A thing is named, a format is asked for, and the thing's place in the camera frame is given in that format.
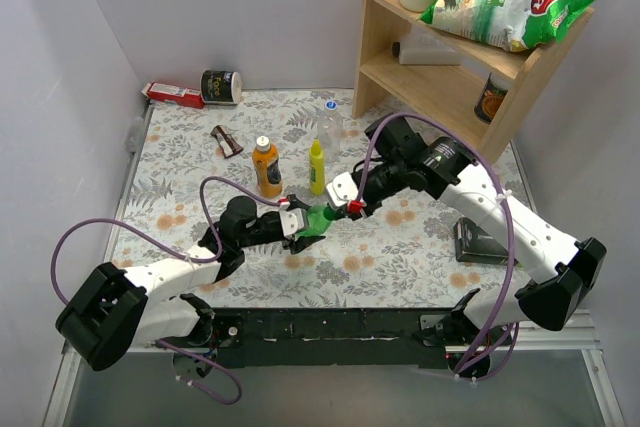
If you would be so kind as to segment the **green plastic bottle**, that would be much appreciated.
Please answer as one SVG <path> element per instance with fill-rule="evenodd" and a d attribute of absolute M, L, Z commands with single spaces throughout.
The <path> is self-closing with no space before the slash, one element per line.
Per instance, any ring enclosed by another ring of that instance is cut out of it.
<path fill-rule="evenodd" d="M 335 212 L 328 205 L 316 205 L 307 211 L 308 226 L 300 231 L 300 237 L 325 238 L 329 227 L 335 220 Z"/>

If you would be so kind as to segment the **orange juice bottle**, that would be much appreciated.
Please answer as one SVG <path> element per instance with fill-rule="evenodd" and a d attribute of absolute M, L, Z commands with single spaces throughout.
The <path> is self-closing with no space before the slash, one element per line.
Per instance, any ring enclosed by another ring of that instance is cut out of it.
<path fill-rule="evenodd" d="M 267 136 L 256 139 L 252 153 L 258 191 L 264 198 L 276 198 L 282 192 L 279 153 Z"/>

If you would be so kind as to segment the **clear plastic bottle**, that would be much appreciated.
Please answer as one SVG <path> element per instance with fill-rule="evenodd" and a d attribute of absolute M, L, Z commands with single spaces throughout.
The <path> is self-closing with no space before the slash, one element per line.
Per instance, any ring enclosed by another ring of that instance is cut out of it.
<path fill-rule="evenodd" d="M 318 118 L 317 128 L 317 136 L 324 151 L 325 162 L 332 164 L 338 159 L 341 152 L 343 117 L 339 113 L 338 104 L 335 112 L 327 111 L 324 106 Z"/>

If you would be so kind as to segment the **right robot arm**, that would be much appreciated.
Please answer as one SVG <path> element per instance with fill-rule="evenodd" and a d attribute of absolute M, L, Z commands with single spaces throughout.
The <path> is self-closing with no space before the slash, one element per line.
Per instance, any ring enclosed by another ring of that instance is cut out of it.
<path fill-rule="evenodd" d="M 335 208 L 368 216 L 411 189 L 456 209 L 503 246 L 529 277 L 521 286 L 475 289 L 434 327 L 436 336 L 475 344 L 494 327 L 531 321 L 560 331 L 593 288 L 606 256 L 594 237 L 579 241 L 509 195 L 466 145 L 450 137 L 426 143 L 399 114 L 366 131 L 382 161 L 345 172 L 327 189 Z"/>

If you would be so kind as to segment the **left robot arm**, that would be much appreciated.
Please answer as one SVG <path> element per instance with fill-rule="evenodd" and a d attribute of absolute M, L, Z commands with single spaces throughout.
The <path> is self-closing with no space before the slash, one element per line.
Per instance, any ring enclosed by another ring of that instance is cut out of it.
<path fill-rule="evenodd" d="M 280 242 L 297 253 L 309 226 L 309 205 L 290 195 L 258 214 L 248 196 L 232 198 L 219 220 L 186 253 L 141 267 L 96 267 L 56 320 L 56 330 L 95 371 L 134 345 L 160 339 L 200 347 L 213 336 L 214 310 L 192 289 L 219 282 L 245 261 L 244 248 Z"/>

